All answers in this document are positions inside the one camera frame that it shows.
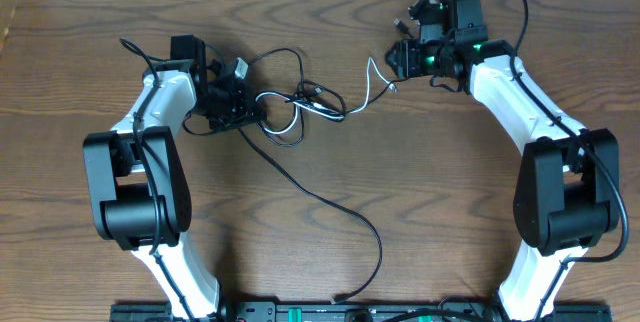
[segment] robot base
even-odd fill
[[[487,303],[472,302],[478,313],[483,313]],[[272,302],[242,302],[235,305],[237,322],[382,322],[386,319],[412,312],[421,308],[435,309],[438,304],[424,305],[306,305],[306,304],[275,304]],[[468,303],[447,302],[446,309],[473,315]],[[411,322],[440,322],[441,317],[419,317]],[[142,321],[183,321],[171,315],[169,304],[140,304],[111,306],[110,322],[142,322]],[[503,321],[502,319],[487,319],[487,321]],[[554,322],[611,322],[609,306],[595,304],[556,305],[555,310],[542,321]]]

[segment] wooden table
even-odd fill
[[[0,55],[0,319],[106,320],[116,301],[164,299],[139,261],[98,237],[91,217],[82,140],[122,118],[145,68],[118,37],[159,56],[185,33],[227,58],[296,48],[308,78],[355,107],[367,57],[383,64],[399,38],[392,22],[406,20],[414,1],[20,0]],[[514,41],[520,1],[482,1],[491,37]],[[577,266],[559,299],[604,301],[617,321],[638,320],[640,0],[529,3],[527,69],[572,117],[616,135],[632,223],[626,253]],[[286,55],[251,74],[258,89],[284,92],[298,78]],[[270,119],[283,125],[289,108],[273,102]],[[499,286],[520,241],[511,212],[520,156],[486,108],[419,79],[345,123],[307,121],[307,139],[293,149],[246,131],[307,188],[380,231],[382,269],[356,301],[487,297]],[[369,231],[303,196],[237,132],[182,134],[177,144],[194,202],[190,231],[227,294],[327,301],[369,276],[377,255]],[[618,236],[590,254],[608,253]]]

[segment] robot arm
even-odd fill
[[[159,81],[147,70],[129,113],[111,131],[88,135],[83,151],[100,236],[114,239],[147,265],[169,298],[173,316],[225,321],[235,317],[187,231],[191,198],[174,139],[188,113],[207,117],[216,132],[261,120],[264,113],[244,81],[244,61],[207,65],[204,50],[204,43],[193,36],[173,37],[171,60],[155,65]],[[207,69],[217,75],[213,82],[206,80]],[[133,116],[145,102],[138,134],[151,171],[145,171],[133,140]],[[153,175],[159,196],[160,244],[153,254],[156,214],[150,187],[119,184],[117,179],[139,172]]]
[[[480,0],[421,0],[409,14],[420,36],[397,42],[386,55],[387,64],[400,78],[431,75],[434,87],[441,86],[434,84],[437,77],[455,79],[458,89],[447,89],[464,90],[484,104],[522,154],[513,212],[523,241],[498,297],[503,320],[533,320],[561,262],[581,257],[603,233],[615,229],[614,198],[593,161],[515,80],[512,47],[505,41],[488,41]],[[587,142],[617,181],[615,137],[608,130],[588,131],[544,94],[517,57],[515,67],[535,98]],[[582,179],[565,185],[563,173],[582,174]],[[553,299],[566,275],[551,291],[542,316],[553,311]]]

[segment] cable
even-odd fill
[[[142,50],[140,48],[138,48],[138,46],[136,46],[133,42],[129,41],[126,38],[120,38],[120,44],[127,51],[133,53],[136,56],[140,56],[140,57],[144,58],[145,61],[147,61],[147,60],[156,61],[156,62],[166,62],[167,61],[165,59],[154,57],[154,56],[150,56],[150,55],[142,52]]]
[[[176,285],[176,282],[171,277],[171,274],[169,273],[167,266],[164,264],[164,261],[162,260],[162,256],[158,252],[154,252],[153,257],[156,259],[156,264],[160,266],[160,270],[162,270],[162,274],[164,275],[164,278],[167,280],[167,283],[169,283],[169,286],[171,286],[171,289],[173,290],[173,292],[176,294],[176,296],[178,296],[178,300],[180,300],[180,304],[182,305],[182,308],[187,313],[187,318],[189,318],[189,321],[196,321],[196,318],[193,316],[191,309],[189,309],[189,305],[187,304],[186,297],[180,292],[178,285]]]
[[[396,91],[396,86],[387,81],[386,78],[384,78],[384,76],[382,76],[382,73],[380,73],[380,71],[378,70],[378,66],[376,65],[376,61],[373,60],[373,58],[369,57],[369,60],[367,61],[367,94],[364,97],[364,103],[362,104],[362,106],[353,109],[351,111],[349,111],[348,113],[358,113],[362,110],[364,110],[365,108],[367,108],[367,105],[369,104],[369,92],[371,91],[371,78],[369,77],[369,69],[371,67],[371,64],[373,63],[373,67],[375,68],[376,72],[378,72],[378,76],[380,76],[380,78],[387,84],[387,86],[389,86],[389,88],[391,88],[391,90]]]
[[[388,318],[386,320],[383,320],[382,322],[402,322],[402,321],[423,317],[423,316],[451,317],[451,318],[457,318],[465,321],[486,322],[484,318],[471,316],[466,313],[454,312],[454,311],[443,311],[440,309],[432,309],[432,308],[420,308],[413,312],[404,313],[399,316]]]
[[[291,116],[291,120],[289,121],[289,123],[287,123],[287,125],[285,127],[283,127],[280,130],[273,130],[267,126],[265,126],[262,122],[258,122],[258,126],[260,127],[260,129],[262,130],[262,132],[265,134],[265,136],[267,136],[267,138],[273,142],[274,144],[276,144],[277,146],[280,147],[294,147],[297,146],[298,144],[300,144],[302,142],[302,140],[304,139],[304,118],[303,118],[303,114],[301,113],[301,108],[305,109],[309,112],[313,112],[317,115],[320,115],[324,118],[326,118],[329,121],[332,122],[343,122],[346,118],[346,116],[348,114],[351,113],[357,113],[360,112],[362,110],[364,110],[369,104],[377,101],[388,89],[391,89],[393,91],[397,91],[396,86],[395,86],[395,82],[401,82],[401,81],[405,81],[406,79],[403,80],[394,80],[394,81],[389,81],[388,79],[386,79],[382,73],[380,73],[380,70],[378,69],[378,66],[376,65],[375,60],[373,60],[373,58],[369,57],[368,61],[367,61],[367,70],[366,70],[366,79],[367,79],[367,91],[366,91],[366,95],[365,95],[365,101],[364,103],[357,108],[351,109],[351,110],[346,110],[346,104],[344,102],[344,99],[342,98],[342,96],[340,94],[338,94],[337,92],[334,92],[318,83],[312,82],[312,81],[308,81],[305,80],[304,78],[304,67],[302,64],[302,58],[300,57],[300,54],[298,52],[296,52],[293,49],[290,48],[278,48],[266,53],[261,54],[260,56],[254,58],[253,60],[249,61],[247,64],[250,66],[254,63],[256,63],[257,61],[270,56],[274,53],[277,52],[283,52],[283,51],[287,51],[287,52],[291,52],[293,53],[297,60],[298,60],[298,66],[299,66],[299,70],[300,70],[300,82],[298,83],[297,87],[296,87],[296,91],[293,94],[285,94],[282,92],[278,92],[278,91],[263,91],[260,92],[258,95],[256,95],[255,100],[256,102],[259,102],[261,99],[265,98],[266,96],[278,96],[280,98],[283,98],[285,100],[285,103],[292,103],[293,106],[293,113]],[[373,99],[369,100],[369,95],[370,95],[370,90],[371,90],[371,79],[370,79],[370,69],[371,66],[374,67],[376,73],[378,74],[378,76],[380,77],[380,79],[382,79],[386,84],[387,87],[385,89],[382,90],[382,92],[380,94],[378,94],[376,97],[374,97]],[[311,85],[314,86],[315,89],[314,90],[306,90],[305,89],[305,85]],[[340,109],[336,109],[334,107],[328,106],[326,103],[319,103],[316,101],[313,101],[311,98],[318,96],[319,94],[323,93],[323,92],[327,92],[331,95],[333,95],[334,97],[337,98],[337,100],[340,103]],[[279,137],[280,135],[285,134],[286,132],[289,132],[291,129],[293,129],[293,127],[295,126],[297,120],[300,119],[300,125],[301,125],[301,131],[300,131],[300,135],[298,136],[298,139],[293,142],[293,143],[282,143],[277,141],[274,136]]]
[[[361,215],[360,213],[353,211],[349,208],[343,207],[335,202],[329,201],[326,198],[320,197],[317,194],[310,192],[306,188],[302,187],[302,185],[300,185],[298,181],[296,181],[282,166],[280,166],[278,162],[276,162],[273,158],[271,158],[268,154],[266,154],[263,150],[261,150],[260,147],[256,146],[256,144],[253,143],[251,139],[249,139],[249,137],[244,133],[244,131],[241,128],[238,128],[238,131],[240,132],[244,140],[249,144],[249,147],[251,147],[256,153],[258,153],[262,158],[264,158],[265,161],[269,162],[269,164],[271,164],[278,172],[280,172],[287,180],[289,180],[289,182],[291,182],[291,184],[294,185],[297,189],[302,191],[304,194],[325,203],[330,207],[333,207],[341,212],[344,212],[360,220],[367,227],[369,227],[369,229],[371,230],[371,233],[373,233],[373,236],[376,239],[376,242],[378,243],[378,252],[379,252],[378,264],[376,265],[376,268],[373,270],[373,273],[371,273],[371,276],[369,277],[369,279],[362,286],[360,286],[358,289],[354,290],[353,292],[335,296],[333,304],[344,303],[349,298],[362,292],[365,288],[367,288],[367,286],[369,286],[371,281],[373,281],[373,279],[376,277],[376,275],[378,274],[378,270],[380,270],[380,266],[382,265],[382,241],[380,240],[380,235],[378,234],[378,231],[376,231],[376,228],[373,226],[373,224],[365,216]]]
[[[481,315],[480,313],[478,313],[478,311],[475,309],[475,307],[473,307],[473,305],[471,304],[471,302],[470,302],[468,299],[466,299],[465,297],[463,297],[463,296],[449,296],[449,297],[446,297],[445,299],[443,299],[442,301],[440,301],[440,303],[438,304],[438,307],[437,307],[437,308],[438,308],[438,309],[442,309],[442,310],[444,310],[444,305],[445,305],[445,304],[447,304],[447,302],[449,302],[449,300],[452,300],[452,299],[458,299],[458,300],[461,300],[461,301],[466,302],[466,303],[469,305],[469,307],[471,307],[471,310],[473,311],[473,313],[474,313],[476,316],[478,316],[478,317],[482,317],[482,315]],[[451,322],[449,319],[447,319],[447,318],[445,318],[445,317],[442,317],[442,319],[443,319],[444,321]]]
[[[190,135],[204,137],[204,136],[211,136],[213,134],[219,133],[220,132],[220,130],[219,130],[220,128],[225,128],[225,127],[228,127],[229,125],[232,125],[234,123],[238,123],[238,122],[242,121],[245,117],[241,116],[241,117],[232,119],[229,122],[224,122],[222,119],[218,119],[218,122],[220,122],[220,124],[222,124],[222,127],[218,127],[215,130],[211,130],[211,131],[207,131],[207,132],[194,132],[189,127],[187,127],[187,121],[190,118],[191,118],[191,111],[189,111],[187,113],[187,115],[184,116],[184,119],[182,120],[182,129],[184,129],[184,131],[187,132]]]
[[[153,233],[153,242],[151,245],[151,250],[149,251],[149,254],[152,255],[156,252],[156,250],[158,249],[158,245],[160,244],[160,228],[161,228],[160,196],[158,196],[158,189],[156,186],[155,179],[153,178],[153,174],[151,173],[151,167],[149,166],[149,161],[147,160],[147,156],[142,148],[142,137],[139,136],[138,124],[142,122],[144,111],[147,109],[149,102],[151,102],[151,99],[156,94],[156,91],[158,90],[158,88],[160,88],[160,78],[158,77],[158,72],[156,71],[155,66],[153,65],[153,63],[151,63],[151,59],[149,58],[149,56],[147,56],[138,46],[136,46],[133,42],[125,38],[120,38],[120,44],[122,44],[124,48],[131,51],[132,53],[138,56],[141,56],[144,59],[144,61],[147,63],[147,65],[149,66],[149,69],[151,70],[151,73],[153,74],[153,85],[151,86],[151,90],[149,91],[147,96],[144,98],[144,100],[142,100],[142,103],[140,104],[140,107],[138,107],[138,110],[133,113],[133,123],[131,126],[131,129],[133,132],[134,145],[136,147],[136,151],[138,152],[138,156],[140,157],[140,162],[142,162],[142,166],[144,167],[144,172],[147,176],[149,190],[151,190],[151,197],[153,198],[153,205],[155,209],[155,219],[156,219],[155,230]]]
[[[420,3],[425,3],[425,1],[429,1],[429,0],[420,0]],[[550,298],[551,294],[553,293],[553,290],[555,289],[555,286],[558,284],[560,277],[562,276],[563,272],[565,270],[568,269],[568,265],[571,262],[587,262],[587,263],[602,263],[602,262],[608,262],[608,261],[612,261],[615,258],[617,258],[618,256],[620,256],[622,254],[622,252],[624,251],[624,249],[626,248],[627,242],[629,240],[629,220],[627,217],[627,210],[625,208],[625,204],[624,204],[624,200],[622,199],[622,196],[620,195],[620,191],[618,190],[618,187],[616,186],[616,183],[613,181],[613,178],[611,177],[611,173],[609,172],[609,170],[607,169],[607,167],[604,165],[604,163],[600,160],[600,158],[593,152],[593,150],[587,145],[586,142],[584,142],[582,139],[580,139],[571,129],[569,129],[564,123],[562,123],[562,121],[560,120],[560,118],[556,117],[539,99],[538,97],[536,97],[536,95],[534,95],[531,90],[529,90],[529,88],[527,87],[527,85],[522,81],[522,78],[520,76],[520,73],[518,73],[516,65],[515,65],[515,61],[516,61],[516,57],[518,55],[518,50],[520,49],[520,45],[522,44],[522,41],[524,39],[524,35],[527,31],[527,26],[529,24],[529,4],[527,2],[527,0],[522,0],[522,6],[524,9],[524,21],[522,24],[522,30],[520,32],[520,35],[518,36],[518,40],[513,48],[513,51],[510,55],[510,59],[509,59],[509,67],[511,69],[511,74],[514,76],[516,82],[518,82],[518,85],[522,88],[522,90],[527,94],[527,96],[536,104],[536,106],[538,106],[538,108],[540,108],[540,110],[547,116],[547,118],[549,118],[549,120],[551,120],[551,122],[555,125],[557,125],[563,132],[565,132],[571,139],[573,139],[584,151],[584,154],[593,161],[594,165],[596,166],[596,168],[598,168],[600,170],[600,172],[602,172],[602,174],[605,177],[605,180],[607,181],[607,184],[609,186],[609,188],[611,189],[612,194],[614,195],[614,198],[616,200],[616,203],[618,205],[618,209],[620,210],[620,222],[621,222],[621,229],[622,229],[622,233],[620,236],[620,242],[618,243],[618,246],[616,247],[616,249],[611,252],[608,255],[605,256],[601,256],[601,257],[567,257],[565,258],[561,263],[560,263],[560,267],[558,268],[558,272],[556,273],[555,277],[553,278],[553,281],[551,283],[551,285],[549,286],[547,292],[545,293],[545,296],[543,297],[543,299],[540,301],[540,305],[538,307],[538,311],[536,312],[536,318],[534,319],[534,321],[539,321],[541,314],[542,314],[542,310],[544,309],[544,306],[547,302],[547,300]]]

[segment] black motor joint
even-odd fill
[[[193,35],[171,37],[171,61],[192,61],[189,67],[196,89],[193,114],[209,121],[213,133],[224,132],[264,120],[264,111],[256,104],[253,86],[245,79],[247,64],[236,59],[223,64],[207,61],[205,43]],[[207,77],[207,71],[216,76]]]
[[[472,64],[511,51],[504,41],[488,42],[480,0],[419,0],[409,7],[409,17],[418,25],[418,38],[396,42],[385,55],[398,78],[449,77],[469,93]]]

